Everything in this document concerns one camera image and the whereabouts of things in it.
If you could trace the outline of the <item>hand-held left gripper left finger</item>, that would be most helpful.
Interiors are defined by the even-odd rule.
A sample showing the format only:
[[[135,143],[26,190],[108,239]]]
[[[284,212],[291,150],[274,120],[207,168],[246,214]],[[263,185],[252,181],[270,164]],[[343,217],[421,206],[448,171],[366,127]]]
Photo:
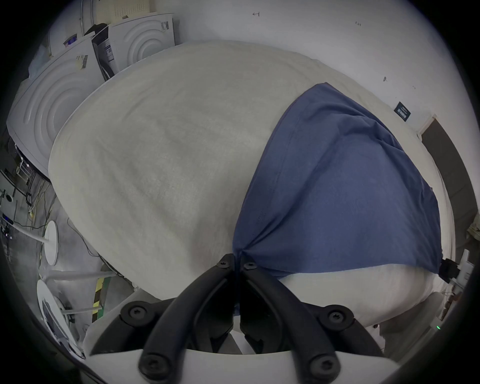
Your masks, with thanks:
[[[186,349],[217,353],[232,330],[235,281],[235,257],[226,254],[176,298],[125,304],[91,355],[142,350],[136,366],[143,379],[179,382]]]

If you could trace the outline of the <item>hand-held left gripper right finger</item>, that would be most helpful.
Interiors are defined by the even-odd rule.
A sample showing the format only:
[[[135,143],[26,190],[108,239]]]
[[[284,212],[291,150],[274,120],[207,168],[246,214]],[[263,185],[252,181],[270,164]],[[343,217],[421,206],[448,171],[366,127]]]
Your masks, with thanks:
[[[253,259],[240,259],[238,264],[240,330],[256,354],[291,351],[300,383],[329,384],[337,379],[337,351],[384,356],[347,307],[303,303]]]

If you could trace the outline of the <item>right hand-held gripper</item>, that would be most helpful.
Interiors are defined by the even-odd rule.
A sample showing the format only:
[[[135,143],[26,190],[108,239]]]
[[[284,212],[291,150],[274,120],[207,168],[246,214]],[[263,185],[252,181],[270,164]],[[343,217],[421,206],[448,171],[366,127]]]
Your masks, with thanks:
[[[451,259],[441,261],[441,279],[450,283],[455,279],[455,293],[462,293],[469,282],[474,264],[469,261],[470,251],[464,249],[460,263]]]

